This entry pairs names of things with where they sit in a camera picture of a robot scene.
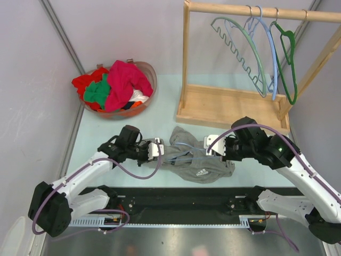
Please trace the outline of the light blue wire hanger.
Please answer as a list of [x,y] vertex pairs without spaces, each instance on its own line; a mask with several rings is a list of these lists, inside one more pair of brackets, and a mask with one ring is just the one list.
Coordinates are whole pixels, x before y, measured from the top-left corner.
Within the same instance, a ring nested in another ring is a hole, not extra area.
[[[193,160],[202,160],[202,159],[220,159],[219,156],[210,156],[206,155],[206,149],[205,148],[199,148],[199,147],[194,147],[188,143],[184,142],[176,142],[174,144],[175,146],[185,146],[186,151],[182,151],[178,155],[172,156],[172,157],[167,157],[166,160],[169,162],[176,162],[176,161],[193,161]],[[199,157],[194,157],[194,152],[198,152],[203,154],[203,156]]]

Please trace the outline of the grey t shirt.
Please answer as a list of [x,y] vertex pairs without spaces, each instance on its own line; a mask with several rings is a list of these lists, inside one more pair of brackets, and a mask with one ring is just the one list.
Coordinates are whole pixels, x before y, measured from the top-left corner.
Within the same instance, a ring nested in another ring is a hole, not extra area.
[[[164,155],[161,158],[161,170],[171,171],[183,180],[200,184],[213,183],[220,178],[227,178],[233,175],[236,167],[231,161],[224,162],[214,158],[193,161],[167,161],[167,157],[172,157],[182,151],[186,151],[185,146],[175,146],[176,142],[188,143],[199,148],[204,147],[203,141],[197,140],[190,132],[176,126],[170,136],[169,145],[164,147]],[[203,156],[203,154],[194,152],[194,157],[199,156]]]

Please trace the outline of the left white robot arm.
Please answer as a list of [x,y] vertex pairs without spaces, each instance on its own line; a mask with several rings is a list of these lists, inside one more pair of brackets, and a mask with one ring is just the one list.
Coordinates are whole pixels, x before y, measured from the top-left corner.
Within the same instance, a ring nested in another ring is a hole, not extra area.
[[32,232],[35,235],[47,233],[57,237],[73,220],[92,212],[118,214],[122,224],[111,231],[121,229],[128,224],[130,216],[119,207],[117,193],[105,185],[87,194],[83,194],[83,190],[91,181],[116,167],[136,179],[149,179],[156,172],[138,176],[124,168],[122,163],[132,159],[141,166],[156,158],[157,167],[160,167],[163,153],[159,138],[144,140],[138,128],[125,125],[119,135],[101,144],[79,169],[53,183],[42,181],[35,187],[28,211]]

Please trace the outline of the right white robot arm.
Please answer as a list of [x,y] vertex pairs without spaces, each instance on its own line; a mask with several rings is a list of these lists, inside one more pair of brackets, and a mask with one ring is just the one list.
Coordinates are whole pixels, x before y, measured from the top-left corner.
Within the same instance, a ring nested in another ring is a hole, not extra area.
[[325,243],[340,243],[340,192],[309,164],[289,138],[246,116],[215,141],[224,143],[223,150],[217,150],[222,160],[255,159],[288,179],[306,198],[296,201],[256,186],[256,194],[246,200],[250,213],[278,213],[301,223]]

